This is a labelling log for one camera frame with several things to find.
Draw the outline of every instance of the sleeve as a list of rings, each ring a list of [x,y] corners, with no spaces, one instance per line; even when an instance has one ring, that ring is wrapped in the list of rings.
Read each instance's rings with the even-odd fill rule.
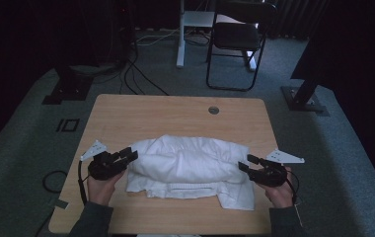
[[[295,206],[269,210],[272,237],[307,237]]]
[[[88,201],[80,219],[70,231],[69,237],[108,236],[113,208]]]

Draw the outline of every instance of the hand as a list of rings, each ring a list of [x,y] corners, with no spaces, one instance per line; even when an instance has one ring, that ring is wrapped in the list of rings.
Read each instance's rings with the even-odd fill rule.
[[[291,168],[285,167],[286,171],[288,171],[287,179],[289,182],[291,181]],[[264,185],[258,184],[258,186],[262,187],[265,190],[265,195],[267,198],[273,203],[273,207],[275,208],[285,208],[293,205],[292,197],[293,193],[289,185],[285,182],[283,185],[279,187],[268,187]]]
[[[114,192],[114,184],[123,176],[124,173],[125,172],[122,171],[105,181],[95,180],[90,176],[87,181],[89,201],[100,205],[109,205]]]

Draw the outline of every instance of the table hole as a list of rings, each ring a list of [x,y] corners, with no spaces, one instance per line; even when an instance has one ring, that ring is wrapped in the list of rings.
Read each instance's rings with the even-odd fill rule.
[[[209,107],[208,111],[209,111],[212,115],[218,115],[218,113],[219,113],[219,109],[218,109],[218,107]]]

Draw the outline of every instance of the white desk leg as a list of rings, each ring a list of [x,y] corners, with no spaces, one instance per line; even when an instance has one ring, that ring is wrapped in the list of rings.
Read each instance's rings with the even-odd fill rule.
[[[178,61],[176,67],[183,68],[185,63],[185,0],[181,0],[180,37]]]
[[[247,55],[250,57],[250,55],[252,55],[252,53],[250,51],[247,51]],[[252,60],[250,60],[249,69],[251,71],[255,71],[256,70],[256,61],[255,61],[254,57],[252,58]]]

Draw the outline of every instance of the white cloth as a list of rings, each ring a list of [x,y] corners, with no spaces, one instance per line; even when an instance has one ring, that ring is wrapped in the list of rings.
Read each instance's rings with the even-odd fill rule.
[[[221,206],[254,209],[253,183],[238,168],[249,148],[206,137],[164,135],[135,142],[138,159],[128,166],[128,192],[158,198],[218,196]]]

